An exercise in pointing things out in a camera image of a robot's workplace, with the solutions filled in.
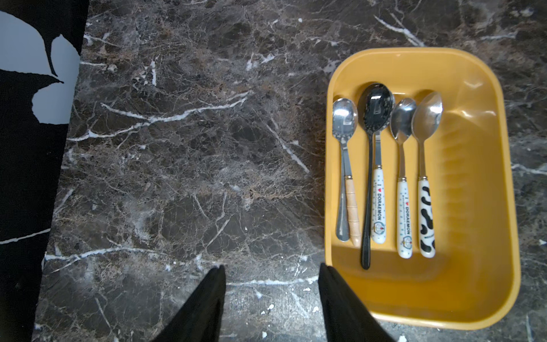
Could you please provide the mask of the gold spoon cream handle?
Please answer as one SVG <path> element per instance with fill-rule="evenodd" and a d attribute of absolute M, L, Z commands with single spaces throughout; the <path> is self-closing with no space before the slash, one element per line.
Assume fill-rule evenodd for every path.
<path fill-rule="evenodd" d="M 358 205 L 356 200 L 356 189 L 354 185 L 353 175 L 350 166 L 350 157 L 348 144 L 345 142 L 341 145 L 341 154 L 344 168 L 344 180 L 346 189 L 346 208 L 348 213 L 348 226 L 350 240 L 355 247 L 361 246 L 361 231 L 358 216 Z"/>

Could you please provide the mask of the black spoon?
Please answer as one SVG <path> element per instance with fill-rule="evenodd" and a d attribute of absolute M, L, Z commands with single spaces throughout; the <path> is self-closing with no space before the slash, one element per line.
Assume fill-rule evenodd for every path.
<path fill-rule="evenodd" d="M 368 138 L 368 183 L 366 217 L 363 228 L 361 247 L 361 266 L 367 270 L 371 265 L 372 239 L 372 199 L 373 199 L 373 163 L 374 163 L 374 135 L 383 131 L 389 123 L 395 103 L 393 94 L 387 86 L 379 83 L 370 84 L 358 101 L 358 114 Z"/>

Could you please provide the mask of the plain silver spoon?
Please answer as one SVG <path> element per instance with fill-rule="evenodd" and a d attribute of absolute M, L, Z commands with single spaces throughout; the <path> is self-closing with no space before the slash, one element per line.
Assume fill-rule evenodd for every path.
<path fill-rule="evenodd" d="M 333 102 L 333 127 L 332 134 L 340 143 L 340 203 L 338 208 L 338 221 L 336 226 L 337 237 L 342 242 L 351 241 L 348 226 L 348 213 L 346 208 L 346 189 L 344 180 L 344 168 L 341 154 L 341 145 L 349 142 L 357 126 L 357 109 L 354 102 L 348 98 L 339 98 Z"/>

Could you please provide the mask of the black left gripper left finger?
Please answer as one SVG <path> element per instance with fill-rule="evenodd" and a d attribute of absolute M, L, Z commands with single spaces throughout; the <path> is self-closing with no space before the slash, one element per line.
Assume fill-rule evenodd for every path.
<path fill-rule="evenodd" d="M 218 341 L 222 325 L 226 274 L 224 266 L 209 270 L 199 286 L 155 341 Z"/>

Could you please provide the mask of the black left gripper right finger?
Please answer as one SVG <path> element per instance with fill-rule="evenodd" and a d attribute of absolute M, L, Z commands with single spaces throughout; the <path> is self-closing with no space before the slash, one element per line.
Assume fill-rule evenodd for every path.
<path fill-rule="evenodd" d="M 328 341 L 392 341 L 337 270 L 321 264 L 319 292 Z"/>

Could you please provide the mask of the yellow storage box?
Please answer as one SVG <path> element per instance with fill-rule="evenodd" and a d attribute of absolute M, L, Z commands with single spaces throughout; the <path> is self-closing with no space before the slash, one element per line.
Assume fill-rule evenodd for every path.
<path fill-rule="evenodd" d="M 425 143 L 436 254 L 420 253 L 418 144 L 405 143 L 413 256 L 397 253 L 397 144 L 381 135 L 386 242 L 372 244 L 363 269 L 360 249 L 336 236 L 340 145 L 326 136 L 325 259 L 376 319 L 440 329 L 477 330 L 514 305 L 521 283 L 509 137 L 500 83 L 479 58 L 452 48 L 374 48 L 347 58 L 330 79 L 327 101 L 357 101 L 374 82 L 397 100 L 440 93 L 443 114 Z"/>

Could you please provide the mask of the silver spoon Doraemon white handle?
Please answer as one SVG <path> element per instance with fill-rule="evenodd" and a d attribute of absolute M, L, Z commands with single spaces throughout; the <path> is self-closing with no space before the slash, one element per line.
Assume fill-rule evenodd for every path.
<path fill-rule="evenodd" d="M 372 239 L 377 244 L 386 241 L 386 204 L 385 185 L 381 159 L 381 131 L 374 135 L 374 163 L 373 163 L 373 199 L 372 199 Z"/>

